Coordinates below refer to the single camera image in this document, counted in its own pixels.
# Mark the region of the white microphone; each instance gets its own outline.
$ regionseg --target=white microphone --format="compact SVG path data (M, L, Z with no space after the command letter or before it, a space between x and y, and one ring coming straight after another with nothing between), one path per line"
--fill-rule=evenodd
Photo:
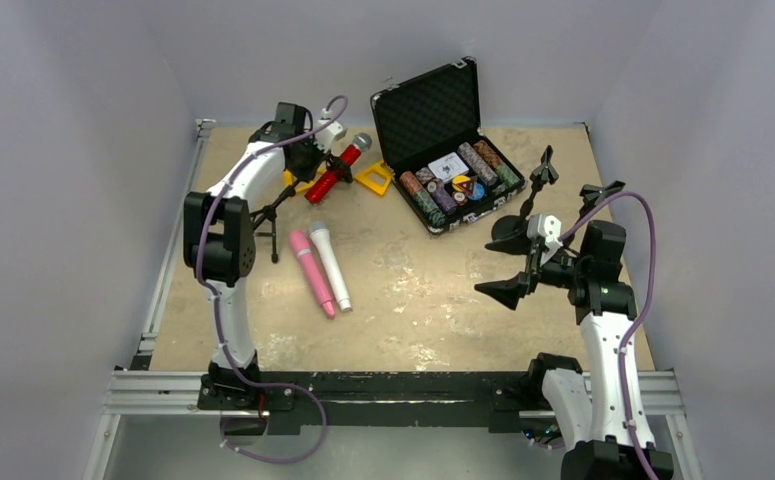
M343 281L343 274L340 273L337 257L334 256L334 249L331 248L328 227L322 222L313 222L310 226L310 241L319 251L319 258L322 259L322 266L325 267L328 282L331 284L331 290L334 290L334 299L340 305L340 311L351 312L352 302L349 300L349 291L346 290L346 282Z

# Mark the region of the white wall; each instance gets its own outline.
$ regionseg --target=white wall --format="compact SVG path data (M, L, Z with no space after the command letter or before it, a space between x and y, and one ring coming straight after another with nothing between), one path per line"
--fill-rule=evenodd
M485 122L556 124L599 111L660 0L144 0L202 117L263 122L278 101L369 97L464 55L479 60Z
M649 343L706 477L775 478L775 1L665 0L592 139L603 180L655 208ZM643 215L613 213L643 292Z
M129 0L0 0L0 478L81 477L192 118Z

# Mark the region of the floor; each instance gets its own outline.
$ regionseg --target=floor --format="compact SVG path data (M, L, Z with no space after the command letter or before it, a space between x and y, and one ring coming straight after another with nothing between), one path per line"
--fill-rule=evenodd
M196 190L204 190L240 158L252 128L216 128L210 137ZM380 161L374 129L358 131L376 144L354 165ZM491 128L486 135L526 176L547 145L560 174L537 197L535 212L548 212L565 226L577 219L584 184L600 184L584 128ZM267 189L267 202L283 188ZM539 286L516 312L473 290L473 284L507 279L523 260L489 252L490 227L513 214L528 196L472 225L431 237L395 186L379 197L357 183L337 185L313 207L297 196L279 209L281 259L269 259L269 239L258 238L258 259L248 277L249 324L261 367L268 370L523 370L538 352L574 356L590 365L566 291ZM607 212L599 218L610 219ZM286 242L296 228L324 221L348 285L354 311L329 320L314 301ZM580 235L573 243L580 245ZM623 273L623 280L628 281ZM653 370L642 330L637 362ZM173 275L152 370L201 371L214 348L204 293L179 262Z

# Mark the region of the quilted black foam lining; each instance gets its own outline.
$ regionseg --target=quilted black foam lining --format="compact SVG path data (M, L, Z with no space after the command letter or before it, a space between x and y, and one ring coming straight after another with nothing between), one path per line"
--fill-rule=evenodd
M384 160L396 168L480 125L476 64L446 65L374 97Z

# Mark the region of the black case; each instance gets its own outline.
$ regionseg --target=black case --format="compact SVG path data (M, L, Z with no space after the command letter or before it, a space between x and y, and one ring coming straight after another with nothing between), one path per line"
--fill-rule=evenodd
M481 132L478 100L478 67L475 58L444 65L436 70L382 90L370 98L372 115L384 163L393 182L426 228L439 235L462 223L473 223L505 204L525 189L525 177L493 142ZM416 172L429 162L455 152L464 142L485 140L520 181L499 195L489 192L478 202L458 207L446 217L445 227L435 228L399 182L399 176Z

